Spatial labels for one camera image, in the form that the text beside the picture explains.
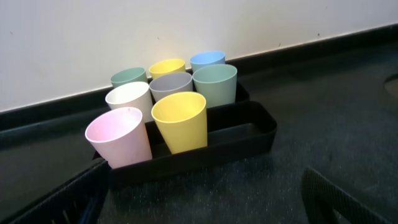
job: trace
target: black countertop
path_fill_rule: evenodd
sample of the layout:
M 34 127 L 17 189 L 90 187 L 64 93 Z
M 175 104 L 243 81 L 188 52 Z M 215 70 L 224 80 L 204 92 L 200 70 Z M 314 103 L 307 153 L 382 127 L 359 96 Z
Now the black countertop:
M 398 207 L 398 44 L 239 77 L 278 122 L 272 152 L 109 192 L 98 223 L 308 223 L 306 166 Z

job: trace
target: pink cup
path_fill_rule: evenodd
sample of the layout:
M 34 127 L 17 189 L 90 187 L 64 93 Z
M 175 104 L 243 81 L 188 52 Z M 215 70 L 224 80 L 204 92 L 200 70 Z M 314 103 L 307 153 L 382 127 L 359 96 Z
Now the pink cup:
M 137 108 L 102 114 L 88 125 L 85 134 L 112 169 L 152 159 L 142 113 Z

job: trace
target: cup rim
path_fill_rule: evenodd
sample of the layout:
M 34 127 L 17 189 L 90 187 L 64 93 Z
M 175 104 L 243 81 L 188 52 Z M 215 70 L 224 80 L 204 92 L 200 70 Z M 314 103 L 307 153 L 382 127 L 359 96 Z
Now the cup rim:
M 203 81 L 199 81 L 199 80 L 197 80 L 197 79 L 195 78 L 195 74 L 197 74 L 200 70 L 209 69 L 209 68 L 211 68 L 211 67 L 232 67 L 232 68 L 234 68 L 234 74 L 231 75 L 231 76 L 228 77 L 228 78 L 225 78 L 225 79 L 223 79 L 223 80 L 218 80 L 218 81 L 216 81 L 216 82 L 203 82 Z M 205 66 L 205 67 L 203 67 L 203 68 L 199 68 L 198 70 L 196 70 L 196 71 L 193 73 L 192 78 L 193 78 L 193 81 L 198 82 L 198 83 L 212 84 L 212 83 L 224 82 L 224 81 L 226 81 L 226 80 L 229 80 L 229 79 L 235 77 L 237 74 L 238 74 L 238 69 L 237 69 L 235 66 L 233 66 L 233 65 L 216 64 L 216 65 L 209 65 L 209 66 Z
M 161 102 L 162 100 L 165 100 L 166 98 L 170 98 L 170 97 L 172 97 L 172 96 L 174 96 L 174 95 L 177 95 L 177 94 L 187 94 L 187 93 L 188 93 L 188 94 L 199 95 L 199 96 L 201 96 L 201 97 L 204 99 L 205 103 L 203 104 L 203 107 L 202 107 L 200 110 L 198 110 L 197 113 L 195 113 L 194 115 L 190 116 L 189 118 L 181 119 L 181 120 L 178 120 L 178 121 L 163 121 L 163 120 L 161 120 L 161 119 L 157 119 L 157 118 L 154 116 L 154 109 L 155 109 L 155 107 L 158 105 L 159 102 Z M 159 100 L 158 102 L 156 102 L 155 105 L 152 107 L 152 109 L 151 109 L 151 111 L 150 111 L 150 114 L 152 115 L 152 117 L 154 118 L 155 121 L 158 121 L 158 122 L 161 122 L 161 123 L 165 123 L 165 124 L 175 124 L 175 123 L 181 123 L 181 122 L 183 122 L 183 121 L 188 121 L 189 119 L 192 119 L 192 118 L 198 116 L 198 114 L 200 114 L 200 113 L 201 113 L 203 110 L 205 110 L 205 109 L 206 109 L 206 98 L 205 98 L 202 94 L 197 93 L 197 92 L 194 92 L 194 91 L 183 91 L 183 92 L 179 92 L 179 93 L 170 94 L 169 96 L 165 96 L 165 97 L 163 97 L 162 99 L 160 99 L 160 100 Z
M 169 62 L 169 61 L 174 61 L 174 60 L 179 61 L 179 62 L 182 62 L 182 64 L 181 64 L 180 66 L 178 66 L 178 67 L 175 67 L 174 69 L 167 70 L 166 72 L 153 72 L 153 71 L 152 71 L 154 66 L 159 65 L 159 64 L 161 64 L 161 63 L 166 63 L 166 62 Z M 184 66 L 184 65 L 185 65 L 185 61 L 184 61 L 183 59 L 180 59 L 180 58 L 171 58 L 171 59 L 166 59 L 166 60 L 161 60 L 161 61 L 159 61 L 159 62 L 156 62 L 155 64 L 153 64 L 153 65 L 151 65 L 151 66 L 149 67 L 148 71 L 149 71 L 150 73 L 152 73 L 152 74 L 165 74 L 165 73 L 173 72 L 173 71 L 175 71 L 176 69 L 179 69 L 179 68 L 181 68 L 181 67 Z
M 135 76 L 135 77 L 133 77 L 133 78 L 124 80 L 124 81 L 113 81 L 113 80 L 112 80 L 112 78 L 114 78 L 114 77 L 117 76 L 117 75 L 120 75 L 122 72 L 125 72 L 125 71 L 128 71 L 128 70 L 132 70 L 132 69 L 140 69 L 142 72 L 141 72 L 139 75 L 137 75 L 137 76 Z M 123 70 L 123 71 L 120 71 L 120 72 L 114 74 L 114 75 L 111 77 L 111 83 L 117 83 L 117 84 L 118 84 L 118 83 L 128 82 L 128 81 L 131 81 L 131 80 L 133 80 L 133 79 L 135 79 L 135 78 L 140 77 L 142 74 L 145 74 L 145 69 L 142 68 L 142 67 L 128 68 L 128 69 L 125 69 L 125 70 Z
M 192 62 L 192 59 L 194 58 L 194 57 L 197 57 L 197 56 L 199 56 L 199 55 L 204 55 L 204 54 L 208 54 L 208 53 L 222 53 L 222 57 L 220 57 L 219 59 L 217 59 L 217 60 L 212 60 L 212 61 L 210 61 L 210 62 L 203 62 L 203 63 L 195 63 L 195 62 Z M 206 64 L 208 64 L 208 63 L 213 63 L 213 62 L 216 62 L 216 61 L 218 61 L 218 60 L 221 60 L 222 58 L 225 58 L 225 52 L 223 52 L 222 50 L 209 50 L 209 51 L 206 51 L 206 52 L 200 52 L 200 53 L 198 53 L 198 54 L 195 54 L 194 56 L 192 56 L 191 58 L 190 58 L 190 60 L 189 60 L 189 62 L 190 63 L 192 63 L 192 64 L 195 64 L 195 65 L 206 65 Z
M 184 85 L 181 85 L 181 86 L 176 87 L 176 88 L 171 89 L 171 90 L 155 90 L 155 89 L 153 89 L 153 88 L 151 87 L 151 84 L 152 84 L 152 83 L 154 83 L 154 82 L 160 82 L 162 78 L 165 79 L 164 77 L 167 77 L 168 75 L 175 75 L 175 74 L 180 74 L 180 73 L 188 74 L 188 75 L 190 76 L 189 81 L 188 81 L 186 84 L 184 84 Z M 161 77 L 152 80 L 152 81 L 150 82 L 150 84 L 149 84 L 149 89 L 150 89 L 151 91 L 156 91 L 156 92 L 158 92 L 158 93 L 166 93 L 166 92 L 169 92 L 169 91 L 178 90 L 179 88 L 183 88 L 183 87 L 187 86 L 187 85 L 188 85 L 189 83 L 191 83 L 191 82 L 192 82 L 192 75 L 189 74 L 188 72 L 173 72 L 173 73 L 169 73 L 169 74 L 166 74 L 166 75 L 162 75 Z
M 121 111 L 121 110 L 136 110 L 136 111 L 138 111 L 138 112 L 139 112 L 139 116 L 140 116 L 140 117 L 139 117 L 139 122 L 137 122 L 136 125 L 132 126 L 132 128 L 129 128 L 128 131 L 126 131 L 126 133 L 122 134 L 121 136 L 117 136 L 117 137 L 115 137 L 115 138 L 109 139 L 109 140 L 105 140 L 105 141 L 95 141 L 95 140 L 90 139 L 90 138 L 87 136 L 88 130 L 91 128 L 91 126 L 92 126 L 95 122 L 98 122 L 98 120 L 103 119 L 104 116 L 109 116 L 109 115 L 112 114 L 112 113 L 118 113 L 118 112 Z M 85 137 L 86 137 L 86 139 L 87 139 L 89 142 L 93 142 L 93 143 L 107 143 L 107 142 L 115 141 L 115 140 L 117 140 L 117 139 L 119 139 L 119 138 L 121 138 L 121 137 L 126 136 L 126 135 L 129 134 L 131 131 L 133 131 L 134 129 L 136 129 L 136 128 L 139 126 L 139 124 L 141 123 L 142 119 L 143 119 L 143 115 L 142 115 L 141 110 L 140 110 L 140 109 L 137 109 L 137 108 L 135 108 L 135 107 L 132 107 L 132 106 L 123 107 L 123 108 L 118 108 L 118 109 L 115 109 L 115 110 L 110 110 L 110 111 L 108 111 L 108 112 L 105 112 L 105 113 L 99 115 L 97 118 L 95 118 L 95 119 L 87 126 L 86 131 L 85 131 Z
M 129 86 L 132 87 L 132 85 L 145 85 L 145 86 L 146 86 L 146 90 L 145 90 L 143 93 L 141 93 L 140 95 L 135 96 L 135 98 L 128 99 L 127 101 L 118 102 L 118 103 L 109 101 L 109 99 L 108 99 L 109 95 L 114 94 L 116 91 L 121 91 L 123 88 L 128 88 Z M 118 86 L 118 87 L 114 88 L 113 90 L 111 90 L 111 91 L 105 96 L 105 102 L 106 102 L 107 104 L 111 104 L 111 105 L 120 105 L 120 104 L 123 104 L 123 103 L 128 103 L 128 102 L 131 102 L 131 101 L 133 101 L 133 100 L 136 100 L 136 99 L 142 97 L 142 96 L 143 96 L 145 93 L 147 93 L 148 91 L 149 91 L 149 84 L 146 83 L 146 82 L 131 82 L 131 83 L 126 83 L 126 84 L 124 84 L 124 85 Z

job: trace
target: black baseboard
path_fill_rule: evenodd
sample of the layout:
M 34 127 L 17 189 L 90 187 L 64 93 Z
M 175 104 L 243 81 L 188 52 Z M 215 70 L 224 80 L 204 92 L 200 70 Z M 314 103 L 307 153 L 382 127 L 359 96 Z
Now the black baseboard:
M 239 75 L 398 40 L 398 24 L 227 61 Z M 106 107 L 111 88 L 0 113 L 1 131 Z

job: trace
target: teal cup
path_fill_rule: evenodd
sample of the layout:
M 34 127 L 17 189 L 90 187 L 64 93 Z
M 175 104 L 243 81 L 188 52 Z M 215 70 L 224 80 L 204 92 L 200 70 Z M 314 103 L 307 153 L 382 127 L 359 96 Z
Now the teal cup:
M 202 52 L 194 55 L 190 63 L 193 72 L 209 65 L 225 64 L 225 53 L 220 50 Z
M 209 65 L 192 75 L 197 92 L 206 98 L 206 107 L 235 102 L 238 70 L 232 65 Z
M 148 83 L 145 69 L 143 68 L 130 68 L 123 70 L 111 77 L 113 88 L 131 83 L 131 82 L 146 82 Z

